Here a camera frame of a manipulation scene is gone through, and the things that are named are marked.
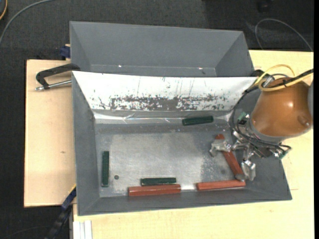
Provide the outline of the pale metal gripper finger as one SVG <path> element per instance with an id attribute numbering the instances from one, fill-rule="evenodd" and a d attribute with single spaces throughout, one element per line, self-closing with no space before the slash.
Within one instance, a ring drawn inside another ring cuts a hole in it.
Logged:
<path id="1" fill-rule="evenodd" d="M 250 161 L 249 159 L 243 160 L 240 165 L 242 169 L 241 174 L 236 174 L 235 178 L 240 181 L 253 181 L 256 177 L 256 164 Z"/>
<path id="2" fill-rule="evenodd" d="M 230 152 L 232 145 L 224 139 L 216 139 L 211 143 L 211 149 L 209 153 L 212 157 L 215 157 L 218 152 Z"/>

